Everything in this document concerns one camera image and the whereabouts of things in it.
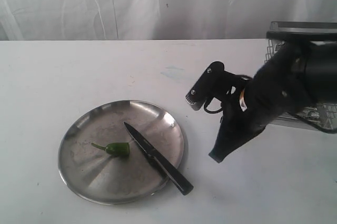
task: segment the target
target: green pepper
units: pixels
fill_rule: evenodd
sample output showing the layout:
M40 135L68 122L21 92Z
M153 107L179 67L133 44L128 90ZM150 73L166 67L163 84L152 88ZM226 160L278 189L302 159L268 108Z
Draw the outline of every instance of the green pepper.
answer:
M126 157L130 154L130 146L128 142L114 142L112 144L108 144L105 147L97 145L93 142L91 143L91 145L97 149L104 150L106 153L116 157L120 156Z

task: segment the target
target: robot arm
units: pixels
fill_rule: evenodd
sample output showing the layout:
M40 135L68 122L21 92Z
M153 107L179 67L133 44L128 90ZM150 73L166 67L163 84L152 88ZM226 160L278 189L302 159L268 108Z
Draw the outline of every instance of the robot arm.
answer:
M254 78L226 72L221 62L213 62L205 70L186 100L194 110L204 106L208 113L223 112L210 152L215 161L221 162L283 113L305 121L296 113L318 102L337 102L337 44L309 42L326 40L322 35L326 36L268 32L267 38L285 43ZM218 111L207 109L213 98L221 101ZM337 133L311 125L326 133Z

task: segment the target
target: stainless steel plate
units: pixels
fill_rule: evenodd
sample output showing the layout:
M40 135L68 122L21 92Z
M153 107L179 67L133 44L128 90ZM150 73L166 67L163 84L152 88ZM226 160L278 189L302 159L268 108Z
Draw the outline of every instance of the stainless steel plate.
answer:
M105 205L127 203L163 188L167 178L147 162L123 122L134 126L175 167L184 152L179 125L150 103L123 100L97 107L78 119L65 134L58 153L63 181L80 197ZM91 146L129 142L128 158L113 158Z

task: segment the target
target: pepper stem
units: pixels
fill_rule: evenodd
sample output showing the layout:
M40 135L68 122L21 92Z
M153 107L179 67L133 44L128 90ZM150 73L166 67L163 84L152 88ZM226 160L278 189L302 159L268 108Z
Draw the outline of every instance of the pepper stem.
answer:
M103 147L103 146L100 146L100 145L97 145L97 144L95 144L95 143L91 143L91 145L92 146L94 146L95 148L97 148L97 149L101 149L101 150L104 150L105 151L105 147Z

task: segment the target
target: black knife handle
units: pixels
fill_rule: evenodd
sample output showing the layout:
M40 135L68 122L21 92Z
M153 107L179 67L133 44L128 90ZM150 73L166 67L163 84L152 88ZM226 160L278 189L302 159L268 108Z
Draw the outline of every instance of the black knife handle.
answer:
M183 195L187 195L193 190L193 185L162 154L157 152L153 158Z

